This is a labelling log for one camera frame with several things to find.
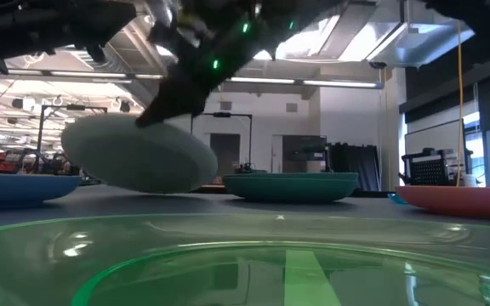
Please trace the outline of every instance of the window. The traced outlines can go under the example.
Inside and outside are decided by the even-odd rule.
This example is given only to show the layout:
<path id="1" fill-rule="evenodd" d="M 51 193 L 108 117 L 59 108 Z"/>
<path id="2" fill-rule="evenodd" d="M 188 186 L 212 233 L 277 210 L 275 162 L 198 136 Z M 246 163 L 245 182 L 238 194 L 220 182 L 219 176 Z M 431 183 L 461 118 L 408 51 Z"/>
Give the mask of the window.
<path id="1" fill-rule="evenodd" d="M 480 113 L 475 112 L 463 118 L 464 120 L 464 145 L 467 151 L 471 151 L 469 170 L 476 177 L 478 185 L 485 187 L 485 157 L 483 154 L 483 137 L 479 127 Z"/>

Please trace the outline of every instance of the green bowl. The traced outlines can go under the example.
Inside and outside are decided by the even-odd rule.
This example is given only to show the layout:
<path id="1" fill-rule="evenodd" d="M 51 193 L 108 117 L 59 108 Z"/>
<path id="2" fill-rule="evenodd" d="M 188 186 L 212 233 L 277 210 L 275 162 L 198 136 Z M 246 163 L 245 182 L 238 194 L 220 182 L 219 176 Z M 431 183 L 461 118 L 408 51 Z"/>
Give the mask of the green bowl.
<path id="1" fill-rule="evenodd" d="M 245 177 L 222 178 L 226 189 L 235 196 L 257 202 L 331 202 L 350 196 L 356 179 Z"/>
<path id="2" fill-rule="evenodd" d="M 228 175 L 228 177 L 236 176 L 241 178 L 358 180 L 358 173 L 241 173 Z"/>

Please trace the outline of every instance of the red bowl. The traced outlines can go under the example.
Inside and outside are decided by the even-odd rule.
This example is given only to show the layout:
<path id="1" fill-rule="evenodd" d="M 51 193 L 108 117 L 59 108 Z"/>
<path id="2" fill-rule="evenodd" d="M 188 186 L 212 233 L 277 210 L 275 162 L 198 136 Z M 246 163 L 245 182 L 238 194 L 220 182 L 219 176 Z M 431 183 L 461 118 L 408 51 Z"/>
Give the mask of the red bowl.
<path id="1" fill-rule="evenodd" d="M 490 187 L 399 186 L 396 193 L 409 205 L 434 213 L 490 218 Z"/>

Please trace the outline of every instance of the white frisbee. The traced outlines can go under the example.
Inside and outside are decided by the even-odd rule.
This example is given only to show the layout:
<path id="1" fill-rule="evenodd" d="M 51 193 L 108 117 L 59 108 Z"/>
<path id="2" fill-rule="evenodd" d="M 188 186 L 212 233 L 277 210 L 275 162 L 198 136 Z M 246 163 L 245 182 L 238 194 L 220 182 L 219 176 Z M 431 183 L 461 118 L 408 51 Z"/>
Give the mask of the white frisbee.
<path id="1" fill-rule="evenodd" d="M 69 159 L 108 184 L 146 193 L 179 193 L 213 181 L 217 158 L 189 133 L 165 123 L 139 129 L 135 117 L 89 116 L 69 125 Z"/>

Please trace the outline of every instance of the table surface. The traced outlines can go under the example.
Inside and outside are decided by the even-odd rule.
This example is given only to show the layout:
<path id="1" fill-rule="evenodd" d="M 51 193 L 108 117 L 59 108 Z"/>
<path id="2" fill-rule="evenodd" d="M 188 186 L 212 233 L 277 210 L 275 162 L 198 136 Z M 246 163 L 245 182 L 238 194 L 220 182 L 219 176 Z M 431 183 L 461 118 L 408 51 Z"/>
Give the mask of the table surface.
<path id="1" fill-rule="evenodd" d="M 253 203 L 233 195 L 145 195 L 106 185 L 81 187 L 43 207 L 0 210 L 0 226 L 55 218 L 161 213 L 285 213 L 334 217 L 487 224 L 489 220 L 454 218 L 397 205 L 389 199 L 346 198 L 329 204 Z"/>

